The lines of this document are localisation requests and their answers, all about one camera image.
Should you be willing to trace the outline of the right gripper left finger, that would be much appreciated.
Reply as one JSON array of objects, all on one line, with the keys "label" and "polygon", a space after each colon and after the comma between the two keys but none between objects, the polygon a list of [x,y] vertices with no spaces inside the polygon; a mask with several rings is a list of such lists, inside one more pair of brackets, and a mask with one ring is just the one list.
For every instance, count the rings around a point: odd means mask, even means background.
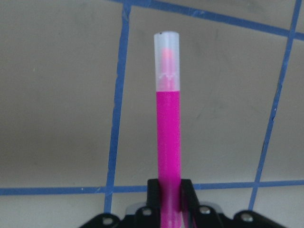
[{"label": "right gripper left finger", "polygon": [[86,228],[159,228],[161,226],[160,186],[157,179],[147,182],[147,198],[126,209],[123,219],[111,213],[99,214],[85,223]]}]

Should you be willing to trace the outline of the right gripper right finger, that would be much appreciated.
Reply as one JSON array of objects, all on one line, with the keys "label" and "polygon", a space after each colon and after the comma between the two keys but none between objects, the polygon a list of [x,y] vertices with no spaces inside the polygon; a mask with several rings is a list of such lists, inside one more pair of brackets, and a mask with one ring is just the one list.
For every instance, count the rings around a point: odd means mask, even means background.
[{"label": "right gripper right finger", "polygon": [[181,210],[186,228],[281,228],[282,225],[252,210],[242,210],[228,218],[221,208],[210,202],[200,202],[193,184],[182,179]]}]

